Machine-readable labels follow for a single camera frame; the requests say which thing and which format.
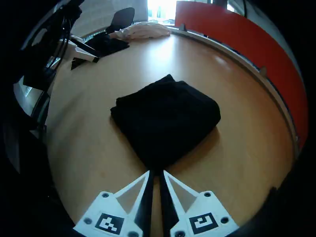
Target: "wooden table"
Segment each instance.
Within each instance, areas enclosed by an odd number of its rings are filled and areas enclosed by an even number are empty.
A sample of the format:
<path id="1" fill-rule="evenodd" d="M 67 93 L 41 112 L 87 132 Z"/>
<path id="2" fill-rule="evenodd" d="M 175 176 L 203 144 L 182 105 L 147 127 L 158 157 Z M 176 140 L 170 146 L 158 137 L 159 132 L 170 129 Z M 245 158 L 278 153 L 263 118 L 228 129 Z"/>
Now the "wooden table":
<path id="1" fill-rule="evenodd" d="M 211 190 L 238 225 L 280 186 L 294 155 L 284 118 L 262 86 L 232 60 L 199 42 L 171 35 L 135 40 L 130 48 L 70 70 L 55 80 L 47 118 L 51 170 L 76 223 L 102 190 L 117 192 L 146 169 L 111 120 L 117 97 L 167 74 L 217 101 L 221 121 L 190 154 L 167 170 L 198 192 Z M 162 236 L 155 179 L 151 236 Z"/>

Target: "crumpled white fabric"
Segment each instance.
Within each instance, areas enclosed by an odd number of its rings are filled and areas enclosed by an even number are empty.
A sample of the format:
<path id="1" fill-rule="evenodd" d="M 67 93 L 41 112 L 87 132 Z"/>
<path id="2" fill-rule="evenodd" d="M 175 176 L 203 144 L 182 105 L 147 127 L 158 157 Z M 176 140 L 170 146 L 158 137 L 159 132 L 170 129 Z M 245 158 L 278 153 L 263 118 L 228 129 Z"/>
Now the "crumpled white fabric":
<path id="1" fill-rule="evenodd" d="M 120 31 L 110 34 L 111 38 L 133 40 L 170 36 L 171 30 L 166 26 L 152 22 L 139 22 Z"/>

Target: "black fabric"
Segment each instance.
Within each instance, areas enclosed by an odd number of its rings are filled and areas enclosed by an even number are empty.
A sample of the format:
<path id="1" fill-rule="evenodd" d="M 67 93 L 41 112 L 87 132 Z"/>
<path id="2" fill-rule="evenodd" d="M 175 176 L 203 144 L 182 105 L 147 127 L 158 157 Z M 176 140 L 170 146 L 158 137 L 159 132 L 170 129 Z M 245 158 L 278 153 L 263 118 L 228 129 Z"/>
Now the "black fabric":
<path id="1" fill-rule="evenodd" d="M 110 39 L 109 35 L 104 32 L 97 34 L 85 44 L 96 50 L 98 52 L 96 56 L 100 58 L 129 47 L 127 42 L 119 39 Z M 71 69 L 75 69 L 84 62 L 86 62 L 85 59 L 73 58 Z"/>
<path id="2" fill-rule="evenodd" d="M 111 115 L 145 166 L 155 171 L 192 150 L 220 121 L 214 100 L 170 74 L 118 98 Z"/>

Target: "black clothing item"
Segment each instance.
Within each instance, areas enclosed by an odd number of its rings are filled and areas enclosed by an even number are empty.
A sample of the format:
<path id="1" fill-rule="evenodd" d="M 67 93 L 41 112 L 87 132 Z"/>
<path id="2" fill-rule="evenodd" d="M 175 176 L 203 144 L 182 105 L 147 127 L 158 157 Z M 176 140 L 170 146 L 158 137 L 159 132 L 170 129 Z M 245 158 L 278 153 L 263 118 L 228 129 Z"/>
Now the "black clothing item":
<path id="1" fill-rule="evenodd" d="M 121 51 L 129 47 L 128 43 L 119 39 L 110 39 L 106 33 L 95 35 L 92 39 L 88 40 L 86 45 L 90 46 L 97 51 L 97 57 L 102 58 L 115 52 Z M 86 62 L 85 59 L 73 58 L 71 70 L 75 69 L 82 63 Z"/>
<path id="2" fill-rule="evenodd" d="M 111 115 L 145 166 L 156 172 L 191 151 L 220 121 L 214 100 L 170 74 L 117 98 Z"/>

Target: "red partition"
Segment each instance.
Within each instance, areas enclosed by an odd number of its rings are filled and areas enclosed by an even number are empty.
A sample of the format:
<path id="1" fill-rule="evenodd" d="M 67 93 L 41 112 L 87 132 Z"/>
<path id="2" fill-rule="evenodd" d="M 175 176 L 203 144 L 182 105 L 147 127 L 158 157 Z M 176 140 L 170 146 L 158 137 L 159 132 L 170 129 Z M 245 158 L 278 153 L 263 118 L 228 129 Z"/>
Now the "red partition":
<path id="1" fill-rule="evenodd" d="M 267 76 L 293 117 L 302 147 L 308 134 L 307 97 L 297 70 L 281 46 L 250 20 L 213 4 L 177 2 L 175 25 L 181 24 L 229 45 L 258 67 L 266 66 Z"/>

